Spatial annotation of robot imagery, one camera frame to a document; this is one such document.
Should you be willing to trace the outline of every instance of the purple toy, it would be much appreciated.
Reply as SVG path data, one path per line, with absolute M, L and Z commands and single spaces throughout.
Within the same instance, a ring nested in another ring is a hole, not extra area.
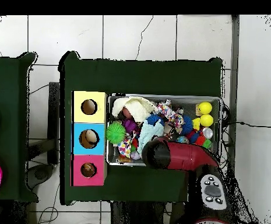
M 133 130 L 136 130 L 138 125 L 134 120 L 125 119 L 122 120 L 122 125 L 125 127 L 127 133 L 132 133 Z

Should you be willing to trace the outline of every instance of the round hole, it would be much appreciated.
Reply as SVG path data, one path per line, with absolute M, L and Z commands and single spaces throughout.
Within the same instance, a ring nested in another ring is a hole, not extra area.
M 82 131 L 79 135 L 79 143 L 85 148 L 85 149 L 93 149 L 97 146 L 99 142 L 99 136 L 96 131 L 93 129 L 86 129 Z
M 94 100 L 85 100 L 81 106 L 82 112 L 85 115 L 93 115 L 98 109 L 98 105 Z
M 82 175 L 91 178 L 97 173 L 97 168 L 92 163 L 85 163 L 82 165 L 80 171 L 82 172 Z

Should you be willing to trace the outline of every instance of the dark green table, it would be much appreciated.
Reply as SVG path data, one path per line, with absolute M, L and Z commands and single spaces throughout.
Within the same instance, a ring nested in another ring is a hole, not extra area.
M 27 75 L 34 53 L 0 58 L 0 200 L 37 201 L 26 186 Z
M 147 167 L 108 166 L 103 186 L 70 186 L 71 91 L 220 97 L 222 60 L 111 61 L 81 60 L 67 52 L 61 72 L 61 202 L 69 201 L 186 201 L 187 173 Z

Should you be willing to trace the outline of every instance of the yellow box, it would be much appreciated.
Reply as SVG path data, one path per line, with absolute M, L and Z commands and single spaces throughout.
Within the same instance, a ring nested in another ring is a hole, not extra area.
M 74 91 L 73 122 L 104 124 L 106 94 L 104 92 Z

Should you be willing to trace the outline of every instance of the blue box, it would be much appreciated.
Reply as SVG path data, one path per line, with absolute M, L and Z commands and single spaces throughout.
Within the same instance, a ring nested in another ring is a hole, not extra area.
M 86 149 L 79 142 L 82 131 L 93 130 L 98 134 L 99 141 L 93 148 Z M 104 124 L 85 124 L 74 123 L 74 147 L 75 155 L 104 155 L 105 150 L 105 125 Z

